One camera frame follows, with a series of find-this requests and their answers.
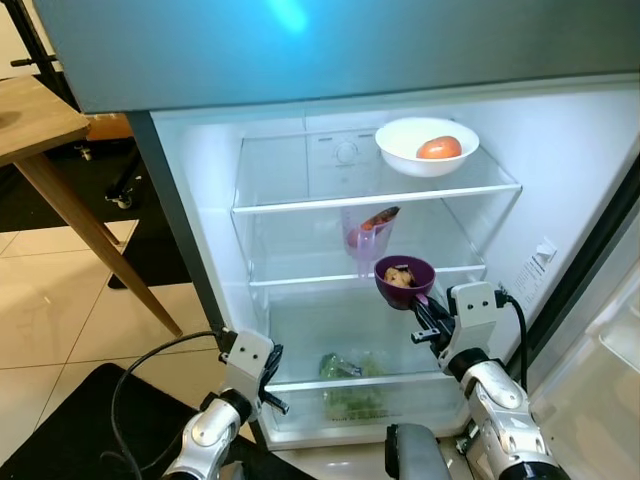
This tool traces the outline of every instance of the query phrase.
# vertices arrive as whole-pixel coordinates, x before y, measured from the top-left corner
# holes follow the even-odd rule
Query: wooden table
[[[0,82],[0,167],[13,163],[122,283],[172,334],[180,336],[180,327],[114,247],[119,243],[116,237],[82,203],[43,154],[83,139],[88,131],[87,119],[35,78]]]

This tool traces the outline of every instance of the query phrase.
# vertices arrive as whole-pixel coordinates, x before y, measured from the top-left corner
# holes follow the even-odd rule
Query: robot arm
[[[219,478],[231,442],[246,421],[258,417],[263,403],[283,414],[289,410],[287,404],[264,390],[278,369],[282,346],[255,332],[224,330],[223,335],[226,338],[220,344],[230,349],[219,357],[227,365],[223,387],[207,409],[185,426],[182,450],[163,480]]]
[[[500,363],[487,356],[487,342],[498,316],[491,284],[459,285],[449,289],[447,297],[450,313],[432,298],[426,307],[420,302],[412,305],[424,330],[411,339],[414,343],[429,341],[443,372],[460,382],[494,477],[568,479],[531,416],[526,392]]]

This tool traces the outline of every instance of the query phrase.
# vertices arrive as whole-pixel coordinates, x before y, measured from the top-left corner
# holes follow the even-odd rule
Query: purple bowl
[[[396,287],[384,281],[384,274],[389,267],[407,265],[417,287],[402,288]],[[392,255],[378,260],[374,268],[376,286],[378,291],[389,303],[390,306],[398,310],[408,310],[411,300],[419,295],[428,295],[436,281],[436,271],[424,260],[406,255]]]

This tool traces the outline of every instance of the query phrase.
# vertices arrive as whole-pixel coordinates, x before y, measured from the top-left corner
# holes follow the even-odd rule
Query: tile floor
[[[108,226],[126,243],[136,223]],[[0,233],[0,464],[101,363],[126,368],[172,338],[128,290],[108,288],[109,278],[108,269],[69,227]],[[151,290],[185,333],[208,328],[191,284]],[[217,357],[213,339],[197,339],[150,359],[137,375],[198,406],[223,379]],[[248,428],[243,434],[251,436]],[[355,478],[352,471],[328,468],[337,465],[336,455],[362,457],[366,478],[385,479],[381,447],[278,455],[326,480]],[[455,459],[450,470],[456,480],[472,478],[464,459],[455,452],[445,455]]]

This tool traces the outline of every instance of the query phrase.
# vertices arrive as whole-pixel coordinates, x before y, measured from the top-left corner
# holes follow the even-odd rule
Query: white bowl
[[[457,157],[425,159],[416,157],[418,149],[429,140],[450,135],[460,142]],[[441,118],[401,118],[387,123],[376,132],[376,143],[391,168],[413,177],[439,177],[459,168],[480,146],[475,132],[459,123]]]

